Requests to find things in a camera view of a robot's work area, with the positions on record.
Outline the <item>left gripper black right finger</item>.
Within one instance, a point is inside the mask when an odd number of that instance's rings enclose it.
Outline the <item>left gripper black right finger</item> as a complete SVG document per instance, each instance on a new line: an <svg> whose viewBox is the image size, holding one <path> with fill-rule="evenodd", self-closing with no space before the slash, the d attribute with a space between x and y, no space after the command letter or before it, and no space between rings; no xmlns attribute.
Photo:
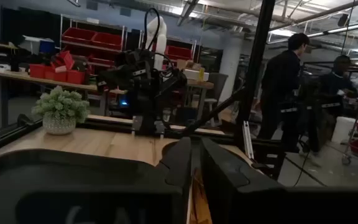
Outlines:
<svg viewBox="0 0 358 224"><path fill-rule="evenodd" d="M213 224L358 224L358 188L286 187L210 139L200 151Z"/></svg>

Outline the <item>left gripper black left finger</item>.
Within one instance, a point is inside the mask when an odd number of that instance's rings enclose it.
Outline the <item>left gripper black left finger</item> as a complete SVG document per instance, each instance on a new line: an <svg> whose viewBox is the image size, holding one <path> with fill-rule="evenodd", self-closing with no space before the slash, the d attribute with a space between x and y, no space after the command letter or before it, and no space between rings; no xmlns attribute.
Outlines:
<svg viewBox="0 0 358 224"><path fill-rule="evenodd" d="M19 224L185 224L191 142L174 142L156 166L87 157L84 183L52 185L24 195Z"/></svg>

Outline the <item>black plastic serving tray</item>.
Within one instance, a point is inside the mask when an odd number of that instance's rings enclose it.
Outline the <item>black plastic serving tray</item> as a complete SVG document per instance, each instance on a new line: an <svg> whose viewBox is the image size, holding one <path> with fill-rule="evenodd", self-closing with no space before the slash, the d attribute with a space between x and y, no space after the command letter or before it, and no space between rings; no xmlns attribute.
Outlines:
<svg viewBox="0 0 358 224"><path fill-rule="evenodd" d="M0 224L185 224L168 169L34 149L0 155Z"/></svg>

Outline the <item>small wooden table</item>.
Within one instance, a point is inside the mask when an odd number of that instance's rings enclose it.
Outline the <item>small wooden table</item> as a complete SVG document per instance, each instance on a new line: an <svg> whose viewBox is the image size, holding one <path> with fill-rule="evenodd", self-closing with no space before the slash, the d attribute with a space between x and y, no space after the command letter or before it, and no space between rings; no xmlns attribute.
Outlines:
<svg viewBox="0 0 358 224"><path fill-rule="evenodd" d="M198 102L198 112L197 112L197 120L200 120L203 114L204 101L206 98L207 90L211 90L214 88L214 84L211 82L197 81L197 80L187 80L187 85L189 87L195 87L201 89L201 95Z"/></svg>

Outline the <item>white box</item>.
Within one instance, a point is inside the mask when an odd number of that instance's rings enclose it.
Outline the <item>white box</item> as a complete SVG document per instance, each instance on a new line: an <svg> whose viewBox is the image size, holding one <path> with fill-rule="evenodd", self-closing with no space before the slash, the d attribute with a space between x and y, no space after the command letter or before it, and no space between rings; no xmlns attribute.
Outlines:
<svg viewBox="0 0 358 224"><path fill-rule="evenodd" d="M208 72L204 72L203 75L200 75L199 70L185 69L183 71L183 73L185 74L185 76L186 76L186 78L188 80L197 80L197 81L201 81L201 82L206 82L209 79L209 73Z"/></svg>

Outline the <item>standing person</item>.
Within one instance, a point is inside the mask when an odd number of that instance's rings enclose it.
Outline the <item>standing person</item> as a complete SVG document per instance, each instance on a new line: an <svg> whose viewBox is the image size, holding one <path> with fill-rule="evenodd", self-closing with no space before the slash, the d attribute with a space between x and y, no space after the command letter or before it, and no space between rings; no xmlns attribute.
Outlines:
<svg viewBox="0 0 358 224"><path fill-rule="evenodd" d="M262 124L259 139L271 139L282 123L282 147L287 152L298 153L299 112L282 113L282 103L294 97L299 88L300 57L309 44L304 33L293 34L288 39L288 49L271 58L262 79L260 109Z"/></svg>

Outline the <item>green plant in white pot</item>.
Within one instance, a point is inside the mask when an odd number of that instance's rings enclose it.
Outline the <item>green plant in white pot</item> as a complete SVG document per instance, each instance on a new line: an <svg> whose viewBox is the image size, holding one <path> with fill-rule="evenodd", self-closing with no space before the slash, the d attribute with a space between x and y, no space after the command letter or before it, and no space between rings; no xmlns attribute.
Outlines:
<svg viewBox="0 0 358 224"><path fill-rule="evenodd" d="M32 113L42 118L46 133L70 134L78 123L84 123L90 111L89 102L76 91L56 86L50 93L42 93L32 108Z"/></svg>

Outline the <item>seated person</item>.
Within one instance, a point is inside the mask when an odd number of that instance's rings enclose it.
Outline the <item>seated person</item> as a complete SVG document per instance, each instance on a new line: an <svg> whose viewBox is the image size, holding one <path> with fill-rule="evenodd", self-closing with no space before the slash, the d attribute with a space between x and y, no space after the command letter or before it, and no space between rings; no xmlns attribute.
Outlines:
<svg viewBox="0 0 358 224"><path fill-rule="evenodd" d="M351 59L346 55L338 56L333 63L333 69L330 73L320 75L317 80L310 81L305 87L306 98L311 101L315 99L332 98L339 95L338 91L341 90L345 96L355 98L358 94L356 87L351 82L346 72L351 65ZM316 123L318 131L317 134L317 147L310 146L304 148L303 153L307 154L310 149L312 153L317 156L319 150L333 135L336 120L341 116L343 111L343 102L340 106L317 110L319 112L318 122ZM314 138L315 133L309 133L309 140Z"/></svg>

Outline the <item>blue storage bin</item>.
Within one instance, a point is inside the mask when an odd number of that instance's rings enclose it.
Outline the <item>blue storage bin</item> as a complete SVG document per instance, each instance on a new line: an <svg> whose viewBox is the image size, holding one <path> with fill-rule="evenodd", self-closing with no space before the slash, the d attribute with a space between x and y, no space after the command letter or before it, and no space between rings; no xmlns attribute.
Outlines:
<svg viewBox="0 0 358 224"><path fill-rule="evenodd" d="M39 52L44 54L51 54L55 51L55 42L41 40L39 42Z"/></svg>

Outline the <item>long wooden workbench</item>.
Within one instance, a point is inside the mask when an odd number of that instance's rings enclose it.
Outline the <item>long wooden workbench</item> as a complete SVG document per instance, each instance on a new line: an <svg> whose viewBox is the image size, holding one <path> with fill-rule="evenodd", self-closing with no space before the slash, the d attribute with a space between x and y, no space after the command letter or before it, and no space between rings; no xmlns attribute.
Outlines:
<svg viewBox="0 0 358 224"><path fill-rule="evenodd" d="M96 85L80 85L67 82L58 82L54 80L48 80L43 78L33 78L26 72L12 72L9 69L0 68L0 112L1 112L1 126L5 128L9 125L9 106L8 106L8 92L7 92L7 80L20 80L25 82L32 82L42 85L59 85L68 88L74 88L84 91L97 91Z"/></svg>

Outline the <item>silver aluminium bracket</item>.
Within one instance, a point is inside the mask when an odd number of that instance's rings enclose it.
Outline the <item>silver aluminium bracket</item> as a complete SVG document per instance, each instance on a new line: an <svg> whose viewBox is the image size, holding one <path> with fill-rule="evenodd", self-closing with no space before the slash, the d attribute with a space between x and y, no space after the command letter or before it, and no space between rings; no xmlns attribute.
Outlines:
<svg viewBox="0 0 358 224"><path fill-rule="evenodd" d="M249 122L243 121L242 125L242 133L244 139L244 150L245 154L249 159L254 159L254 151L252 147L252 138L249 129Z"/></svg>

